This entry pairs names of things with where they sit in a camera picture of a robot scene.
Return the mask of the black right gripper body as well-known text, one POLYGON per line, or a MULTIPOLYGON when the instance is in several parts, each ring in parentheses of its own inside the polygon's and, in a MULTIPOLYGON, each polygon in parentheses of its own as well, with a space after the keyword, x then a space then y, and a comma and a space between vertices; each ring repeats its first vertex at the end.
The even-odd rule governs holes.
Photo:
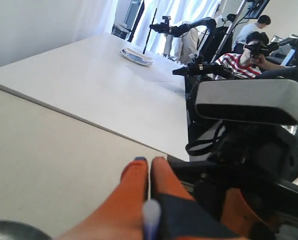
POLYGON ((182 180, 245 190, 298 227, 298 128, 223 121, 212 139, 193 141, 186 151, 196 160, 171 162, 182 180))

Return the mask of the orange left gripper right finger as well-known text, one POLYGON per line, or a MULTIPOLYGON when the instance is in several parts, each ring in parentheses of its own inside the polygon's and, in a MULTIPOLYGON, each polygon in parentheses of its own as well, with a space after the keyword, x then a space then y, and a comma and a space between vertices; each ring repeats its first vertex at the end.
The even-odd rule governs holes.
POLYGON ((211 217, 184 189, 163 157, 152 160, 151 196, 161 206, 162 240, 240 240, 241 237, 211 217))

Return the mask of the near black robot arm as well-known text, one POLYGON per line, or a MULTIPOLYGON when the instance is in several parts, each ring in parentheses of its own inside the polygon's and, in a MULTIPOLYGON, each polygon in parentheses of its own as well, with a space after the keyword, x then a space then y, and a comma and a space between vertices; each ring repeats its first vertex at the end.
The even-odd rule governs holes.
POLYGON ((225 67, 224 65, 219 65, 217 63, 203 63, 203 64, 190 64, 172 71, 173 75, 176 76, 199 76, 214 74, 216 76, 221 76, 225 79, 231 79, 234 77, 233 71, 225 67))

